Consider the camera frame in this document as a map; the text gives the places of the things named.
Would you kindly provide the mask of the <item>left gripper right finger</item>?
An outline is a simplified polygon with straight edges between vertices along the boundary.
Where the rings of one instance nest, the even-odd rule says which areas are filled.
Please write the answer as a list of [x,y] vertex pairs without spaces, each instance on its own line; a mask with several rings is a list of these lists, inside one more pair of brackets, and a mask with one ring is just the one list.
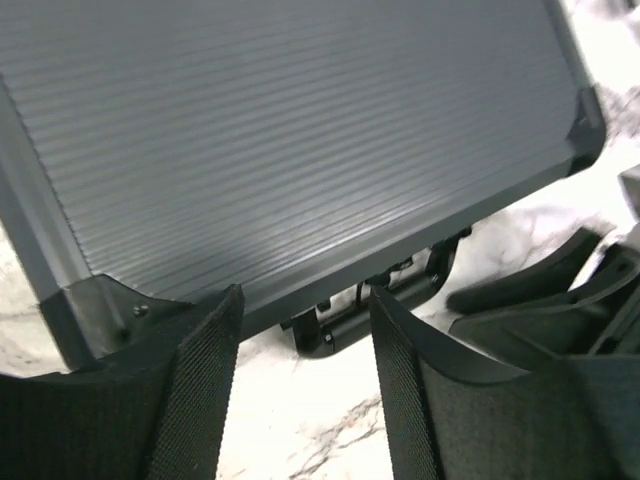
[[501,363],[424,323],[383,289],[369,299],[397,479],[635,479],[639,360]]

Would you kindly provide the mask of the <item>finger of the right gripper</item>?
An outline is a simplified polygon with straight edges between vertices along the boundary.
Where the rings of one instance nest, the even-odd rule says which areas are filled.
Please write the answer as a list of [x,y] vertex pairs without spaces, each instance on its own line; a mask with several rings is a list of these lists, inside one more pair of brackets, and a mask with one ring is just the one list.
[[449,333],[496,358],[559,358],[570,349],[581,330],[574,297],[585,297],[581,287],[540,300],[463,315]]
[[501,278],[483,280],[452,292],[448,310],[470,315],[540,300],[569,290],[603,237],[580,227],[548,256]]

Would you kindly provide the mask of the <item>black poker carrying case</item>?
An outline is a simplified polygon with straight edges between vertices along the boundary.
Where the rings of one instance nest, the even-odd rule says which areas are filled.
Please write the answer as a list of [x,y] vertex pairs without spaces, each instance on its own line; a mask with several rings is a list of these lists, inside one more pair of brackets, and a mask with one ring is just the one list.
[[557,1],[5,1],[1,217],[65,363],[244,337],[591,166]]

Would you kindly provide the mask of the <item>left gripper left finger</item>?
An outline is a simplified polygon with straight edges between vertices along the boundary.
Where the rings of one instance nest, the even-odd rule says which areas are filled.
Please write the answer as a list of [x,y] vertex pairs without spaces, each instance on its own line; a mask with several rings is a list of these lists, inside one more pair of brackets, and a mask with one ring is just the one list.
[[231,286],[75,372],[1,379],[5,479],[212,479],[244,295]]

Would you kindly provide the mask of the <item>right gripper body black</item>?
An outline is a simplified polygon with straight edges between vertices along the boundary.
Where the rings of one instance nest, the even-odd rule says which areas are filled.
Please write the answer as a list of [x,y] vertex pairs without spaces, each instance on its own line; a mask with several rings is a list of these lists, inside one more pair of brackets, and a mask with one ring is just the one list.
[[610,354],[638,314],[632,303],[639,301],[639,252],[614,243],[584,287],[589,288],[588,294],[574,297],[582,325],[570,354]]

